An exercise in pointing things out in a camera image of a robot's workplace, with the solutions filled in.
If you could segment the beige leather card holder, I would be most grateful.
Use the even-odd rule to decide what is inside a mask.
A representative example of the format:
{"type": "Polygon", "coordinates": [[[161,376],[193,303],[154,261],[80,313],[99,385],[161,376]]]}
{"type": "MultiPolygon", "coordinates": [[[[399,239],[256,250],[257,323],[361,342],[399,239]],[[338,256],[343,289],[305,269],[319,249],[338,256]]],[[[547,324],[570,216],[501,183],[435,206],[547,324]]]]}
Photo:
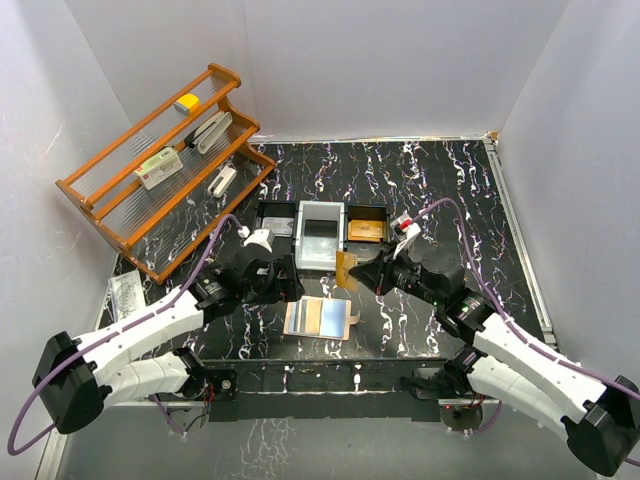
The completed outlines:
{"type": "Polygon", "coordinates": [[[283,334],[346,341],[359,321],[350,300],[303,296],[287,305],[283,334]]]}

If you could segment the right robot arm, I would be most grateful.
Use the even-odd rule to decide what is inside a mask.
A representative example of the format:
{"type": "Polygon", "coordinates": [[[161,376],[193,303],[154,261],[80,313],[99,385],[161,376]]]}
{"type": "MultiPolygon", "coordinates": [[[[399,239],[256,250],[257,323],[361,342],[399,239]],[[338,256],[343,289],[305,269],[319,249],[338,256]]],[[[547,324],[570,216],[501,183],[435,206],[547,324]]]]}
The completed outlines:
{"type": "Polygon", "coordinates": [[[467,287],[457,260],[416,262],[394,244],[350,268],[378,296],[399,289],[435,309],[444,330],[465,344],[443,368],[447,388],[499,400],[556,433],[592,471],[614,476],[639,443],[639,388],[588,372],[502,317],[467,287]]]}

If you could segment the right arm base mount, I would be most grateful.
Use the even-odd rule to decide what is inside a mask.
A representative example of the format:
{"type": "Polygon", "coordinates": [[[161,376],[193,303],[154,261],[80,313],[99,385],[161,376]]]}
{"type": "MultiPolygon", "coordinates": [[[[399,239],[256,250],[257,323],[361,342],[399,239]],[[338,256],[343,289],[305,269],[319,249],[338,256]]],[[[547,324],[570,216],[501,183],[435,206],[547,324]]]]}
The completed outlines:
{"type": "Polygon", "coordinates": [[[401,376],[399,382],[404,391],[419,400],[465,398],[472,393],[464,375],[444,367],[416,368],[408,376],[401,376]]]}

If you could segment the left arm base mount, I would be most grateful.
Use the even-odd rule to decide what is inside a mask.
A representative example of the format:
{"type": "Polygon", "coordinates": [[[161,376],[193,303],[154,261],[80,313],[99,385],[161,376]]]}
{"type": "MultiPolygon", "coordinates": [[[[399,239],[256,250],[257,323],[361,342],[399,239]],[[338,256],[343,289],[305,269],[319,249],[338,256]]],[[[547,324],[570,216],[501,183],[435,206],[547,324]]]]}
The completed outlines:
{"type": "Polygon", "coordinates": [[[186,379],[169,394],[205,403],[231,402],[238,394],[238,374],[227,368],[204,367],[187,372],[186,379]]]}

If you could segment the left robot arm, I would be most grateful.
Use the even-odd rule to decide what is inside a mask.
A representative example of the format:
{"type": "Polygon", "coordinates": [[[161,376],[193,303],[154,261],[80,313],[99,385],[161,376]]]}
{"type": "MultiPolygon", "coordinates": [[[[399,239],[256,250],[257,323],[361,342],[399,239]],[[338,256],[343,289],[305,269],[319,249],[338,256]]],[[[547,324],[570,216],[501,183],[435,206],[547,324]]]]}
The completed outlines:
{"type": "Polygon", "coordinates": [[[171,394],[198,399],[217,394],[217,382],[187,348],[150,358],[148,352],[182,334],[231,315],[242,305],[296,302],[304,294],[295,256],[275,256],[249,244],[226,264],[205,264],[178,287],[139,313],[90,334],[51,337],[33,385],[61,434],[75,433],[105,409],[122,402],[171,394]]]}

